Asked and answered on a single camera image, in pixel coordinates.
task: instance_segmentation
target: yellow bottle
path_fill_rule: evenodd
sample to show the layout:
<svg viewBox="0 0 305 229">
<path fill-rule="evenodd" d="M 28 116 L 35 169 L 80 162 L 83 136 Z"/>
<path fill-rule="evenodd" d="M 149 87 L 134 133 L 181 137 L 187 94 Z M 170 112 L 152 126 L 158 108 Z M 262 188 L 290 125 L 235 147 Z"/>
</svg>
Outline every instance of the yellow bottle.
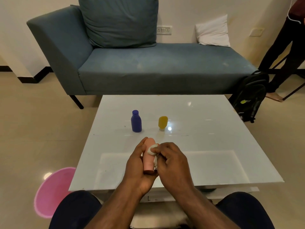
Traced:
<svg viewBox="0 0 305 229">
<path fill-rule="evenodd" d="M 165 130 L 165 128 L 167 126 L 167 121 L 168 121 L 167 116 L 162 116 L 162 117 L 159 118 L 158 126 L 159 126 L 159 130 L 160 131 L 164 131 Z"/>
</svg>

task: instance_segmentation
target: black backpack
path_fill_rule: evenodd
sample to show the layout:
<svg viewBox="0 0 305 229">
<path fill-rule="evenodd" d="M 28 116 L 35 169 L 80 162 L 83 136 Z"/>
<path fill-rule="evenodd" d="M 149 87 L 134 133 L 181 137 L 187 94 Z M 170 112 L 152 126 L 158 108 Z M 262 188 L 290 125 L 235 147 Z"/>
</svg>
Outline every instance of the black backpack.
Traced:
<svg viewBox="0 0 305 229">
<path fill-rule="evenodd" d="M 254 123 L 257 110 L 266 96 L 268 83 L 269 75 L 257 70 L 237 85 L 237 90 L 229 98 L 229 102 L 244 122 Z"/>
</svg>

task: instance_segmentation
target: sofa leg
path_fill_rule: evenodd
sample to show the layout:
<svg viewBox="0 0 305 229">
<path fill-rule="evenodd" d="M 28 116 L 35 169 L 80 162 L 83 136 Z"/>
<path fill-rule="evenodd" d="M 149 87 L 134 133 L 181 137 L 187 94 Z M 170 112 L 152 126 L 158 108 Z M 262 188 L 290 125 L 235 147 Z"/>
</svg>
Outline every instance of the sofa leg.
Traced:
<svg viewBox="0 0 305 229">
<path fill-rule="evenodd" d="M 76 98 L 76 96 L 70 96 L 71 99 L 74 101 L 74 103 L 76 103 L 76 105 L 80 108 L 80 109 L 84 109 L 83 105 L 79 102 L 79 100 Z"/>
</svg>

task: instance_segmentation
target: person's right hand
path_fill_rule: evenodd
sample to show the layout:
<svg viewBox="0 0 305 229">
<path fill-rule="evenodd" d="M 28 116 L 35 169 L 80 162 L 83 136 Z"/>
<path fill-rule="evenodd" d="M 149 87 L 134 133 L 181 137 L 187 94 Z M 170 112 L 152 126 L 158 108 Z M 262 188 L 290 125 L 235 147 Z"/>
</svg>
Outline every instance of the person's right hand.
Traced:
<svg viewBox="0 0 305 229">
<path fill-rule="evenodd" d="M 162 184 L 174 198 L 195 188 L 188 160 L 177 145 L 166 142 L 151 151 L 158 153 L 158 174 Z"/>
</svg>

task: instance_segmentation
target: red shirt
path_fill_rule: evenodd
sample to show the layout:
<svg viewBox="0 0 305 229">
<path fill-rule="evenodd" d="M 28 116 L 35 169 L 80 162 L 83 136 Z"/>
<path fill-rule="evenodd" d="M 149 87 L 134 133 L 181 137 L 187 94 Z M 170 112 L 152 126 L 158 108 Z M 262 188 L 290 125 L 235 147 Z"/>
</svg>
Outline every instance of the red shirt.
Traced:
<svg viewBox="0 0 305 229">
<path fill-rule="evenodd" d="M 305 0 L 297 0 L 289 11 L 289 17 L 304 23 L 305 19 Z"/>
</svg>

